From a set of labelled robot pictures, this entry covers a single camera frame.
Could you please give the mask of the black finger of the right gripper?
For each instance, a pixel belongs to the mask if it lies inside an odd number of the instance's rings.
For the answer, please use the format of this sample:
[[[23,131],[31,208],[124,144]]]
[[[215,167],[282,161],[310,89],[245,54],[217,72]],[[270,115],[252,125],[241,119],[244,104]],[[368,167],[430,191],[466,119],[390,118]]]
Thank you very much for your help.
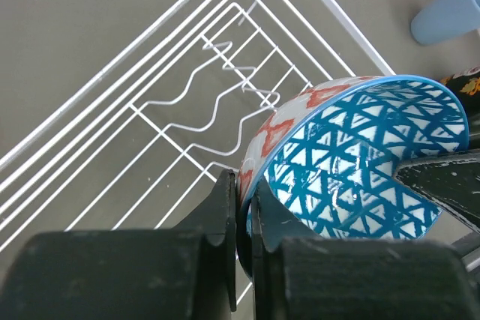
[[[479,271],[479,234],[470,232],[452,246],[460,254],[468,271]]]
[[[479,229],[478,149],[403,161],[393,179],[468,228]]]

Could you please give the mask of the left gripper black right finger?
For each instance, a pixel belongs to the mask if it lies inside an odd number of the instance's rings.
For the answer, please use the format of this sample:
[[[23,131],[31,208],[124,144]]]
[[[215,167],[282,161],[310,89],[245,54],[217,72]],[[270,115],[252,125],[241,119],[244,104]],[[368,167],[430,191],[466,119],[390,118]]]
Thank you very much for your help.
[[[258,183],[252,205],[256,319],[477,319],[477,286],[430,241],[324,239]]]

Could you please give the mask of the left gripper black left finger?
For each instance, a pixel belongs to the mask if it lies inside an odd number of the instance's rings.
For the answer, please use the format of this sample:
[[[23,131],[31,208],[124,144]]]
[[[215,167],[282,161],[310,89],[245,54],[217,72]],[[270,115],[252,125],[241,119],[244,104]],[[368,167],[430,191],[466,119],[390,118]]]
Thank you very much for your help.
[[[1,284],[3,319],[229,319],[236,310],[236,177],[170,229],[46,232]]]

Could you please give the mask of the blue white patterned bowl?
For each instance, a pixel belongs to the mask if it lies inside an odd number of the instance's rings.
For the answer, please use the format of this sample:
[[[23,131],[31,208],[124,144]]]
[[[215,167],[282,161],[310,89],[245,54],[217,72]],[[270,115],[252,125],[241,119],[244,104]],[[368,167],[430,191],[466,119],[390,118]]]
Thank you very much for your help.
[[[247,147],[237,177],[237,253],[251,266],[251,200],[276,200],[324,238],[413,240],[441,214],[394,181],[405,160],[467,149],[464,107],[422,76],[357,76],[308,88],[278,107]]]

